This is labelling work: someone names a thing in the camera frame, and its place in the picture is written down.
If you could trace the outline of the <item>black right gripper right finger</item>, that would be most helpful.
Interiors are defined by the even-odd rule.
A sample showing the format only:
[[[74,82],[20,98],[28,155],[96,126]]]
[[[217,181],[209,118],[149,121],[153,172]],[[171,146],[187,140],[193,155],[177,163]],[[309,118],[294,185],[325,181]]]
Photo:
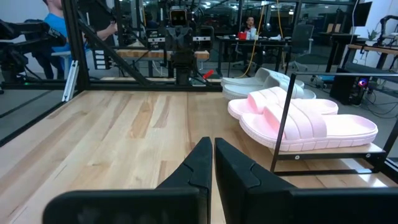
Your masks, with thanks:
[[[398,187],[300,189],[223,138],[215,172],[227,224],[398,224]]]

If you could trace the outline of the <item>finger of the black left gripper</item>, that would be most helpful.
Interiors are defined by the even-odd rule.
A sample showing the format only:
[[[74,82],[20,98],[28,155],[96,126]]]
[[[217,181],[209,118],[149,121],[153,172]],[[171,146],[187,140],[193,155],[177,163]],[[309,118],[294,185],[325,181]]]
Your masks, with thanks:
[[[179,49],[178,46],[178,36],[179,27],[168,27],[165,30],[165,49],[167,51],[176,52]]]
[[[193,50],[193,30],[191,27],[181,27],[179,34],[179,51],[191,52]]]

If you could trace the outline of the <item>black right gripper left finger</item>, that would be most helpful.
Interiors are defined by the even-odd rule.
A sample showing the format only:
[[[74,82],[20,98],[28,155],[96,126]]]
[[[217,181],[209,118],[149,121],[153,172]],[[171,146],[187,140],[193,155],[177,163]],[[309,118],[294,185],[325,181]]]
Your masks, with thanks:
[[[213,146],[203,137],[155,189],[76,190],[45,207],[43,224],[210,224]]]

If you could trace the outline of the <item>grey rubber slide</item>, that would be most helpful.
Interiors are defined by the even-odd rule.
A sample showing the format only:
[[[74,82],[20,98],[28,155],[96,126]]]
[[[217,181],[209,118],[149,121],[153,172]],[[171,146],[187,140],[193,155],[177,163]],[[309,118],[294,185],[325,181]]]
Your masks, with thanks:
[[[223,95],[228,100],[246,98],[250,92],[267,90],[273,87],[280,87],[288,90],[290,77],[287,75],[272,73],[268,75],[261,86],[238,86],[227,84],[223,87]],[[292,98],[315,99],[317,96],[312,90],[305,89],[301,80],[296,80],[292,92]]]
[[[276,75],[279,80],[289,81],[289,77],[283,73],[275,72],[266,68],[259,68],[253,77],[249,78],[222,78],[221,86],[262,86],[269,75]]]

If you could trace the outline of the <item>pink rubber slide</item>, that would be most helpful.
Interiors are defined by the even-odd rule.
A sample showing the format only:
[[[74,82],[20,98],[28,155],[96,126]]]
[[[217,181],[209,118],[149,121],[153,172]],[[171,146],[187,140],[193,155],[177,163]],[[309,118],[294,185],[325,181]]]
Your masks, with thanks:
[[[275,149],[283,103],[265,105],[261,114],[243,114],[240,125],[253,140]],[[354,147],[374,141],[378,128],[371,120],[355,114],[321,114],[303,101],[291,101],[280,144],[281,151],[310,151]]]
[[[247,98],[231,100],[228,103],[229,114],[240,119],[242,114],[262,114],[264,107],[269,103],[280,103],[284,106],[287,92],[280,87],[272,87],[265,90],[253,91]],[[294,105],[303,105],[320,114],[337,114],[338,105],[326,99],[291,99]]]

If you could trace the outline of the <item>wooden background table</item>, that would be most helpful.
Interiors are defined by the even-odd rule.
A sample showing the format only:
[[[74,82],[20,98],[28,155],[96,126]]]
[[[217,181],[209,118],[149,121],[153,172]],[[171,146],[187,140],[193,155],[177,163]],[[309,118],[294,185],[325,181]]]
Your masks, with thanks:
[[[148,60],[163,60],[163,50],[133,50],[133,49],[119,49],[116,53],[125,59],[148,59]],[[195,57],[198,60],[206,61],[210,58],[210,53],[205,51],[196,51]]]

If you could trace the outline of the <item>person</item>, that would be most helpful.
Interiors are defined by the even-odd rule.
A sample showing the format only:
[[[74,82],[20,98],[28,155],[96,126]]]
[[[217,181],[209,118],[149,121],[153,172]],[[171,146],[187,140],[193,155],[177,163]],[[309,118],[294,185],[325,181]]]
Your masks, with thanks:
[[[67,43],[62,47],[53,47],[54,52],[68,52],[70,51],[70,44],[67,34],[67,26],[63,15],[63,5],[61,0],[42,0],[47,6],[49,13],[44,18],[50,27],[61,33],[67,40]],[[106,40],[109,36],[114,35],[118,31],[118,24],[116,22],[110,22],[109,26],[103,30],[96,32],[96,35],[101,40]]]
[[[248,16],[246,19],[246,24],[240,28],[241,32],[251,32],[252,29],[258,30],[258,26],[255,24],[253,16]]]

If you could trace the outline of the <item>black background desk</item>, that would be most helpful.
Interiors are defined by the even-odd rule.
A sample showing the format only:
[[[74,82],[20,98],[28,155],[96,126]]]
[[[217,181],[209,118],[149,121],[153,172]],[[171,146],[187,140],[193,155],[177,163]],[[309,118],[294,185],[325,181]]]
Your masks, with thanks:
[[[253,50],[251,53],[251,59],[248,62],[248,65],[251,66],[251,64],[254,64],[253,58],[254,58],[254,53],[256,53],[256,47],[273,47],[277,48],[277,56],[276,56],[276,62],[275,62],[275,67],[274,70],[276,72],[279,71],[279,68],[281,65],[285,66],[284,73],[287,73],[288,66],[290,63],[291,59],[291,41],[289,39],[281,39],[281,40],[270,40],[266,38],[260,38],[259,40],[239,40],[238,38],[230,38],[226,36],[216,36],[216,40],[219,42],[218,45],[218,61],[217,61],[217,67],[215,68],[215,71],[220,77],[223,77],[222,73],[222,59],[223,59],[223,53],[224,53],[224,46],[227,45],[228,47],[232,47],[233,45],[238,46],[239,44],[241,45],[248,45],[252,44]]]

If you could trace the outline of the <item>grey office chair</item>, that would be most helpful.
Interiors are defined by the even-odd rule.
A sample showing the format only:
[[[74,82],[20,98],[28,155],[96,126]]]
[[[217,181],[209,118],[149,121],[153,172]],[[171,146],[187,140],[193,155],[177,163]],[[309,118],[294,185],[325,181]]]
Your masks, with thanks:
[[[314,25],[311,24],[298,24],[291,37],[291,52],[290,55],[293,58],[292,67],[299,71],[301,68],[305,71],[308,67],[304,64],[298,63],[297,59],[304,55],[308,55],[312,50],[312,35]]]

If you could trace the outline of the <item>computer with purple light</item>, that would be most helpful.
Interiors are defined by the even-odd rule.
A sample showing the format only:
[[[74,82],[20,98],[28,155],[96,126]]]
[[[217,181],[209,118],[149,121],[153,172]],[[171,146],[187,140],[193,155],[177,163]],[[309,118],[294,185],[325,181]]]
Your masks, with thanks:
[[[347,73],[335,75],[330,96],[343,105],[359,106],[368,89],[369,80],[369,77],[353,76]]]

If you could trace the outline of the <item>black monitor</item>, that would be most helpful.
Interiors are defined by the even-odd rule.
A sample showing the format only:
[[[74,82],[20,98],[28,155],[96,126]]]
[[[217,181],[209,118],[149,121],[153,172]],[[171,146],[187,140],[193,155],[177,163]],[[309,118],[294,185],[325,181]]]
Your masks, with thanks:
[[[355,27],[364,27],[372,6],[372,2],[358,3],[353,11],[353,25]]]

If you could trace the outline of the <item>wooden-topped side desk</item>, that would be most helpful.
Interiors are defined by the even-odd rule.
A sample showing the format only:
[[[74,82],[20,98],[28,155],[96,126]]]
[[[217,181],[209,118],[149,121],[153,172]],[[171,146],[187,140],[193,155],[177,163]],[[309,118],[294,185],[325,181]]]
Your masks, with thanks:
[[[353,63],[360,66],[374,67],[379,70],[390,69],[388,66],[389,57],[392,63],[398,60],[398,47],[376,47],[366,44],[349,44],[341,66]]]

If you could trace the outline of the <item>wooden shelf with black frame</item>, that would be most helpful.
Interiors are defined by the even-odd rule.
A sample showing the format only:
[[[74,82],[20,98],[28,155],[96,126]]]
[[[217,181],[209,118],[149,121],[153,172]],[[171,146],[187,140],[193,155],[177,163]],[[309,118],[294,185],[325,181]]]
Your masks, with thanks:
[[[312,76],[315,72],[292,72],[290,82],[287,90],[287,96],[284,103],[284,110],[282,113],[282,121],[280,122],[277,143],[273,150],[273,158],[271,162],[270,171],[279,176],[303,176],[303,175],[361,175],[361,174],[377,174],[382,173],[398,184],[398,165],[394,161],[387,158],[396,139],[398,139],[398,119],[389,134],[389,137],[384,145],[380,148],[374,144],[370,146],[357,147],[341,147],[341,148],[327,148],[317,149],[312,151],[299,152],[280,152],[280,145],[282,142],[282,134],[285,128],[289,104],[294,88],[295,80],[298,76]],[[370,165],[371,169],[340,169],[340,170],[299,170],[299,171],[275,171],[277,161],[299,161],[312,159],[363,159]]]

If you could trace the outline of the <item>black metal rig frame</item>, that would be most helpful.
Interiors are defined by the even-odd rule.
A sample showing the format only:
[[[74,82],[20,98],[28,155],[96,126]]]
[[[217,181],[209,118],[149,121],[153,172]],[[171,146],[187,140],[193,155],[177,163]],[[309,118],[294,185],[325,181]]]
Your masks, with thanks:
[[[94,30],[84,21],[82,14],[78,11],[76,0],[63,0],[66,4],[66,23],[68,35],[71,38],[72,61],[79,61],[79,72],[76,79],[75,91],[84,90],[132,90],[132,91],[198,91],[198,92],[217,92],[221,91],[221,85],[217,82],[209,82],[203,78],[203,74],[198,71],[197,78],[190,79],[190,85],[176,84],[174,77],[170,81],[152,81],[144,77],[135,66],[127,63],[116,51],[119,47],[110,47],[105,41],[101,40]],[[171,27],[169,11],[173,3],[169,0],[161,2],[160,12],[167,13],[162,16],[160,29]],[[193,15],[198,9],[192,5],[187,9],[188,26],[194,23]],[[106,58],[111,59],[116,67],[130,75],[132,78],[125,84],[118,84],[115,81],[95,81],[91,82],[86,63],[86,49],[84,40],[92,50],[101,50]],[[43,81],[39,78],[22,77],[22,69],[27,62],[27,53],[43,52],[65,43],[65,38],[56,33],[55,29],[45,22],[25,22],[13,24],[0,20],[0,68],[2,72],[9,75],[10,79],[0,83],[4,89],[33,89],[33,90],[61,90],[65,89],[66,81],[49,80]],[[133,50],[151,50],[146,47],[133,47]],[[163,66],[171,66],[170,62],[163,61]],[[66,69],[70,69],[71,63],[65,63]]]

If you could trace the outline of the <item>silver aluminium bracket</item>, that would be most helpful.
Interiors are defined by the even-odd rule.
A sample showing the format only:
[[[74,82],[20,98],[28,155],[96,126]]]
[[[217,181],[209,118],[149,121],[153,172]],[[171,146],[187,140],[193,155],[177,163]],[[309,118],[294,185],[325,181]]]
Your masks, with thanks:
[[[80,69],[79,61],[73,60],[65,84],[65,89],[62,96],[62,102],[68,102],[73,98],[79,69]]]

